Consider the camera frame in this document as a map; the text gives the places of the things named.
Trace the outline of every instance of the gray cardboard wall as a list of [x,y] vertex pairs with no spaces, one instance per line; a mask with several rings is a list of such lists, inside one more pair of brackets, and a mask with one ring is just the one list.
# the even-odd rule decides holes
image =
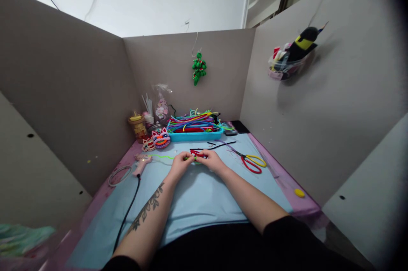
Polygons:
[[254,35],[254,29],[200,32],[194,55],[202,48],[208,67],[196,87],[192,79],[195,58],[191,57],[195,32],[124,40],[140,93],[149,93],[156,102],[151,85],[168,84],[173,92],[166,99],[177,115],[190,108],[212,108],[221,112],[222,119],[234,120],[241,111]]
[[[256,29],[241,121],[320,205],[408,111],[396,9],[393,0],[301,0]],[[291,82],[269,79],[273,48],[311,20],[329,24],[310,67]]]
[[0,90],[93,195],[134,142],[123,40],[35,0],[0,3]]

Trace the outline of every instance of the pink mat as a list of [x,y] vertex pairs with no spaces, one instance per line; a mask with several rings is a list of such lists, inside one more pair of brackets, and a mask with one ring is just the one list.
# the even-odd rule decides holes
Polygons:
[[[252,135],[249,134],[254,145],[261,151],[265,157],[267,158],[267,163],[269,163],[277,174],[279,178],[277,179],[277,183],[279,187],[282,189],[282,192],[288,199],[289,203],[293,208],[293,216],[300,218],[302,221],[305,221],[312,229],[318,229],[322,227],[326,227],[329,223],[327,217],[321,212],[320,207],[317,205],[313,199],[306,194],[306,192],[296,183],[296,181],[290,176],[288,172],[273,158],[272,155],[262,146],[260,142]],[[135,154],[140,153],[142,151],[142,145],[135,142],[128,152],[123,156],[122,160],[116,166],[115,170],[122,167],[122,166],[131,166],[135,161]],[[117,174],[115,180],[120,180],[123,175]],[[295,195],[294,189],[301,189],[305,192],[305,198],[299,198]],[[95,217],[99,209],[102,207],[103,203],[106,199],[110,196],[113,192],[113,188],[109,187],[108,180],[106,180],[98,192],[95,194],[91,204],[89,205],[88,209],[86,210],[84,217],[75,225],[66,237],[62,240],[59,244],[58,249],[51,256],[47,262],[42,266],[40,271],[91,271],[94,269],[78,269],[78,268],[67,268],[65,267],[65,263],[67,262],[68,258],[70,257],[72,251],[74,250],[75,246],[81,239],[82,235],[85,233],[86,229],[90,225],[92,219]]]

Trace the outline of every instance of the light blue mat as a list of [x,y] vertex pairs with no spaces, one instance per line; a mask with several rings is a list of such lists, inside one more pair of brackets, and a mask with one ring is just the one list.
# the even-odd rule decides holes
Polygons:
[[[225,142],[237,141],[237,143],[232,144],[236,150],[244,154],[261,157],[247,134],[230,137],[223,135],[221,139]],[[174,157],[182,151],[189,151],[190,148],[208,147],[209,144],[204,141],[177,142],[171,143],[164,151],[155,150],[147,154]],[[236,154],[227,150],[228,148],[223,146],[215,151],[223,162],[242,178],[272,198],[287,212],[293,211],[267,168],[263,168],[263,173],[260,175],[254,174],[245,168]],[[157,157],[153,157],[153,159],[152,163],[146,165],[142,174],[139,192],[127,216],[121,238],[170,170],[172,160],[164,158],[155,161],[158,159]],[[116,187],[78,242],[67,266],[90,269],[103,268],[112,255],[116,236],[136,187],[137,178],[133,175]],[[192,164],[176,187],[161,246],[204,226],[247,221],[221,179],[204,165]]]

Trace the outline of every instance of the hand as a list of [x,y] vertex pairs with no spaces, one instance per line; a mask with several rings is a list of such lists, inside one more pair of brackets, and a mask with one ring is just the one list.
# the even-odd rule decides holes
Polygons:
[[194,156],[189,152],[181,152],[173,159],[173,164],[169,174],[174,175],[178,179],[187,171],[187,167],[194,161]]
[[226,164],[224,164],[223,161],[220,159],[217,152],[204,149],[202,153],[207,158],[197,157],[196,161],[203,165],[206,165],[211,171],[215,172],[217,175],[220,175],[221,173],[230,170],[226,166]]

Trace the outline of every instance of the hanging green ornament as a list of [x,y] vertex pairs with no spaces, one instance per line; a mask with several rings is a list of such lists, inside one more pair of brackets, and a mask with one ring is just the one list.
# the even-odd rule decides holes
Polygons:
[[202,76],[205,76],[207,73],[204,71],[204,69],[207,68],[206,62],[204,60],[201,60],[202,54],[200,52],[197,52],[197,59],[193,61],[193,69],[195,70],[193,73],[193,80],[194,80],[194,86],[197,85],[199,79]]

